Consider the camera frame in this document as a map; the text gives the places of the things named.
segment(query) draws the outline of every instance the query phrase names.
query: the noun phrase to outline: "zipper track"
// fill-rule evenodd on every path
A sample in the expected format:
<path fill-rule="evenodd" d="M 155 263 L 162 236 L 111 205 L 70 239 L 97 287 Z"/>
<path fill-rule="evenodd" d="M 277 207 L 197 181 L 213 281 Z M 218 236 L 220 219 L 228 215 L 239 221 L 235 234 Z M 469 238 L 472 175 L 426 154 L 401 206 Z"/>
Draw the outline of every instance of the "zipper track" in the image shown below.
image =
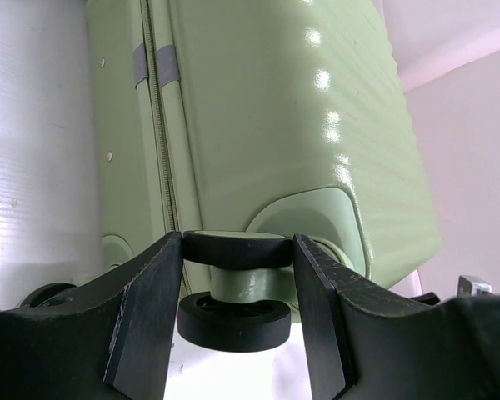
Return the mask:
<path fill-rule="evenodd" d="M 150 98 L 152 104 L 153 127 L 156 135 L 157 163 L 159 167 L 163 216 L 165 230 L 178 231 L 178 213 L 176 209 L 176 194 L 174 192 L 173 174 L 170 164 L 170 153 L 168 151 L 167 129 L 163 113 L 163 96 L 158 82 L 158 71 L 156 64 L 156 43 L 152 26 L 152 11 L 149 0 L 141 0 L 142 30 L 144 35 L 144 46 L 147 54 L 148 85 L 150 87 Z M 191 285 L 187 268 L 183 266 L 182 284 L 180 297 L 183 298 L 191 293 Z"/>

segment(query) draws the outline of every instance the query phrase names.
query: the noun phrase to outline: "suitcase wheel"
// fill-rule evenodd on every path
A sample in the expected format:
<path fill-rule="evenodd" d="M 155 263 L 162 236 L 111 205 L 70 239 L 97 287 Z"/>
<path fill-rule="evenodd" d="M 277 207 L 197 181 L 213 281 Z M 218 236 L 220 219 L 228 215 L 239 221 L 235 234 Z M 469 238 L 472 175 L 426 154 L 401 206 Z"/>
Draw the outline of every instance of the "suitcase wheel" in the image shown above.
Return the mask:
<path fill-rule="evenodd" d="M 192 294 L 179 304 L 177 330 L 189 342 L 221 352 L 252 353 L 285 343 L 291 310 L 284 302 L 219 302 L 209 292 Z"/>

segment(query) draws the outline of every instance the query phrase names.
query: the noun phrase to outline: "mint green suitcase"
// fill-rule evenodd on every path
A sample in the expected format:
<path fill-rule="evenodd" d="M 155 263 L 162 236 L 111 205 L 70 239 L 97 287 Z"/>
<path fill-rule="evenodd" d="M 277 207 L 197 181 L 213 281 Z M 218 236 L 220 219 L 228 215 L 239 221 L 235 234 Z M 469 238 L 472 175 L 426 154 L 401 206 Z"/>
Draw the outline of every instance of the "mint green suitcase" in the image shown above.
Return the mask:
<path fill-rule="evenodd" d="M 87 10 L 106 268 L 171 230 L 305 233 L 385 288 L 437 251 L 370 0 L 90 0 Z M 182 295 L 281 298 L 276 287 L 245 292 L 270 273 L 189 263 Z M 280 278 L 291 285 L 292 271 Z"/>

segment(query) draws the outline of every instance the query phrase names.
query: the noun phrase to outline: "white ceiling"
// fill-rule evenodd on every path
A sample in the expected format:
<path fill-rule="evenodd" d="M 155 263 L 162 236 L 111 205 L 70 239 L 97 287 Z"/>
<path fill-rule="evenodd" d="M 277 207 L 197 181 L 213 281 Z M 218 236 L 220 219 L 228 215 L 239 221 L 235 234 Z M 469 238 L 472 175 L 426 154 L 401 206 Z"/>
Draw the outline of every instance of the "white ceiling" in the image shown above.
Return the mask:
<path fill-rule="evenodd" d="M 373 0 L 407 92 L 500 50 L 500 0 Z"/>

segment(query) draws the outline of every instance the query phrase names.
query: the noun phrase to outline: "gray tab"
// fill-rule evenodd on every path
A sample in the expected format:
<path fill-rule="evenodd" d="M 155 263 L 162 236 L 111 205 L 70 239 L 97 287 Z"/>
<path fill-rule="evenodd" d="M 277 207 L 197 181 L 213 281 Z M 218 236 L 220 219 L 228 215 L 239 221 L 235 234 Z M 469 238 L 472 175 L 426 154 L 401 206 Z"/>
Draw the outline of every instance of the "gray tab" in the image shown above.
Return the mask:
<path fill-rule="evenodd" d="M 157 51 L 157 76 L 161 87 L 172 81 L 180 80 L 178 60 L 176 59 L 176 48 L 169 44 Z"/>
<path fill-rule="evenodd" d="M 133 51 L 133 80 L 135 88 L 139 83 L 148 78 L 147 50 L 144 43 L 139 44 Z"/>

